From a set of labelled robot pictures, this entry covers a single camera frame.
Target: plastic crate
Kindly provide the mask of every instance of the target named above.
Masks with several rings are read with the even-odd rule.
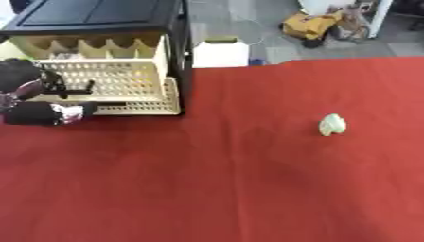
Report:
[[[96,115],[178,115],[181,114],[179,92],[174,78],[166,78],[165,96],[162,100],[138,102],[107,102],[99,106]],[[78,104],[69,100],[56,99],[63,106]]]
[[[165,37],[151,58],[36,60],[43,68],[61,75],[68,89],[95,85],[90,95],[70,95],[68,101],[139,102],[165,97],[168,71]],[[56,95],[40,95],[34,100],[60,101]]]

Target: black shelving unit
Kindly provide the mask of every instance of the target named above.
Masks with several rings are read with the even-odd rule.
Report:
[[[168,35],[168,76],[175,78],[182,113],[191,87],[192,39],[187,0],[37,0],[0,35],[109,34],[160,31]]]

